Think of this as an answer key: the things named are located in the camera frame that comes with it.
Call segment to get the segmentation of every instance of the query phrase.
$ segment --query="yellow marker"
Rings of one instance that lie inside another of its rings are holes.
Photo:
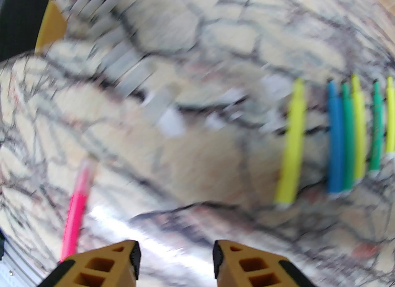
[[[280,181],[278,182],[275,204],[287,208],[295,201],[302,166],[303,139],[305,131],[306,100],[302,79],[297,79],[293,87],[292,100],[288,112],[286,149],[282,159]]]
[[[355,115],[355,167],[354,179],[360,182],[365,176],[366,167],[366,119],[364,93],[361,91],[359,78],[351,76],[352,99]]]
[[[387,145],[386,153],[395,152],[395,88],[392,77],[387,78]]]

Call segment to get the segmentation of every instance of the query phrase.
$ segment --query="yellow object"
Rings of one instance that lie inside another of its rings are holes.
[[[38,287],[135,287],[141,252],[127,240],[65,259]]]
[[[395,88],[392,77],[387,78],[387,144],[385,151],[395,152]]]
[[[213,250],[218,287],[314,287],[286,257],[219,240]]]
[[[62,39],[65,35],[66,28],[67,22],[55,2],[49,1],[35,43],[35,53],[39,52],[44,46],[48,46],[56,40]]]
[[[366,170],[366,116],[364,94],[361,91],[359,78],[351,76],[352,99],[355,115],[355,169],[354,179],[359,181],[365,176]]]
[[[302,79],[297,79],[288,113],[286,149],[283,156],[280,181],[275,204],[288,207],[295,201],[303,157],[306,100]]]

